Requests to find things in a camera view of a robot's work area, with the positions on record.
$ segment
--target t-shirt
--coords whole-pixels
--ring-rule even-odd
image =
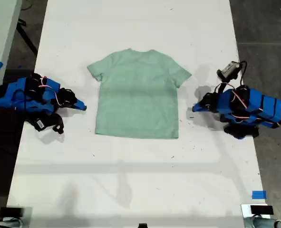
[[[101,82],[96,134],[129,138],[178,138],[176,89],[191,76],[155,50],[127,49],[89,65]]]

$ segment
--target cable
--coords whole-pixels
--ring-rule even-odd
[[[39,85],[39,87],[40,87],[40,88],[41,88],[41,87],[46,87],[46,88],[52,89],[52,90],[55,92],[55,97],[56,97],[56,101],[57,101],[58,105],[61,106],[61,104],[59,103],[59,100],[58,100],[56,91],[55,91],[51,86],[43,84],[43,80],[44,80],[45,78],[46,78],[46,76],[44,76],[44,77],[41,78],[41,85]]]
[[[25,1],[30,2],[30,4],[29,4],[29,6],[27,6],[27,7],[25,7],[25,8],[22,8],[21,11],[29,10],[29,9],[32,7],[32,5],[33,5],[33,1],[32,1],[32,0],[25,0]]]
[[[227,85],[231,86],[231,87],[235,90],[235,87],[234,87],[233,85],[231,85],[231,84],[229,84],[229,83],[227,83],[227,82],[221,82],[221,83],[218,84],[218,85],[216,86],[216,88],[214,89],[214,92],[215,92],[215,93],[216,93],[216,89],[217,89],[221,84],[227,84]]]
[[[216,92],[216,89],[217,89],[221,84],[227,84],[227,85],[231,86],[231,87],[233,88],[233,90],[232,90],[233,94],[237,97],[237,99],[240,100],[240,102],[241,102],[242,105],[245,107],[245,109],[248,108],[247,105],[245,104],[245,102],[244,102],[244,101],[240,98],[240,96],[238,96],[237,93],[235,92],[235,90],[236,90],[235,87],[234,87],[233,85],[227,83],[227,82],[221,82],[220,84],[218,84],[218,85],[216,86],[216,88],[214,89],[214,92]]]
[[[240,85],[242,85],[242,79],[243,79],[244,74],[245,74],[246,69],[247,69],[247,62],[246,61],[240,62],[240,64],[243,64],[243,63],[245,64],[245,67],[244,67],[244,70],[243,70],[243,73],[242,73],[242,76],[241,76]]]

